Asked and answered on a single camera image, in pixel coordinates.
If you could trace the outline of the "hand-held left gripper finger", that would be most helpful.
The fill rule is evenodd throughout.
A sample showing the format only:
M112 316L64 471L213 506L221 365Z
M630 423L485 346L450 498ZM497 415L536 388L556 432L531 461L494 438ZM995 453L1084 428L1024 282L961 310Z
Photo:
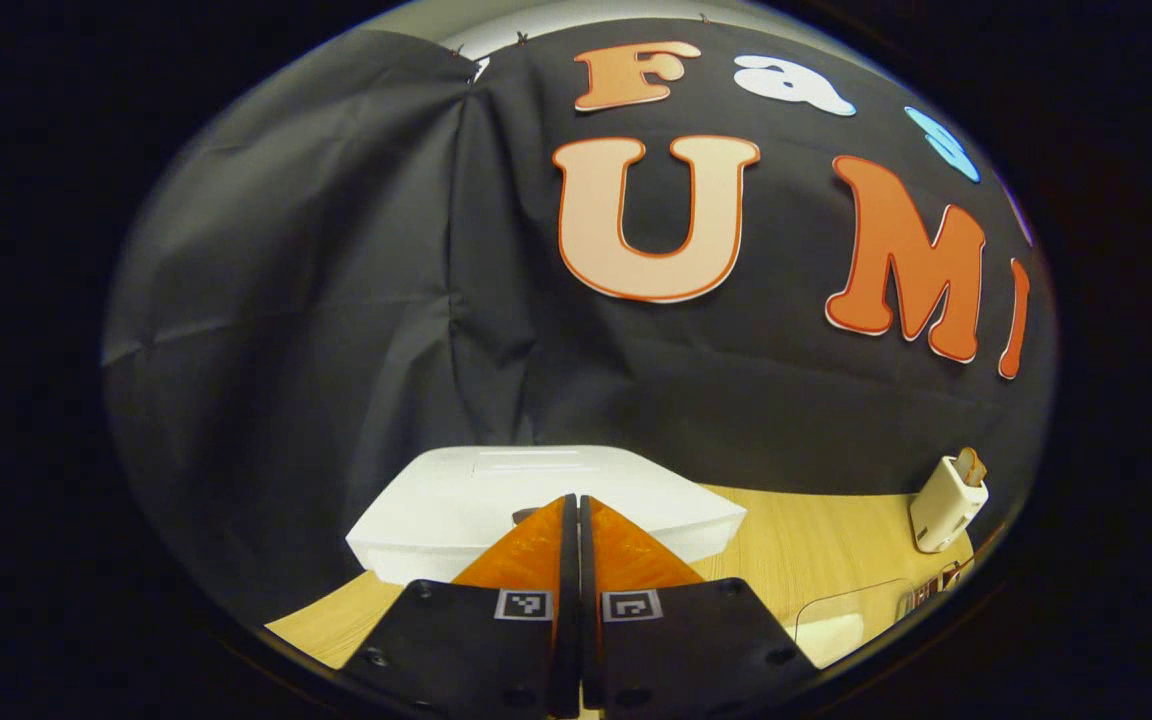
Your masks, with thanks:
M558 497L449 582L408 583L340 676L415 719L579 715L577 520Z
M579 498L581 700L602 719L750 719L820 670L755 589L704 579Z

